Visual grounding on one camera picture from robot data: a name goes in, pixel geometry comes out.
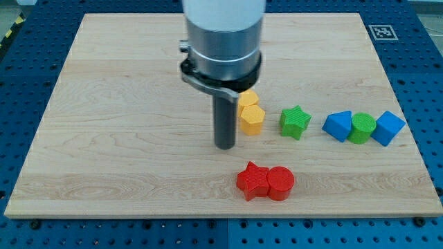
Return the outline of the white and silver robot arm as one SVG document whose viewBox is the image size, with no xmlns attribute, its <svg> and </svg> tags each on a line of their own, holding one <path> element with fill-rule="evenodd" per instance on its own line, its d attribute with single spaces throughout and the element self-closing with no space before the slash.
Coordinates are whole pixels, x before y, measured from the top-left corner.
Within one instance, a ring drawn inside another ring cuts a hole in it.
<svg viewBox="0 0 443 249">
<path fill-rule="evenodd" d="M 188 38 L 181 74 L 197 90 L 236 103 L 259 78 L 265 0 L 183 0 Z"/>
</svg>

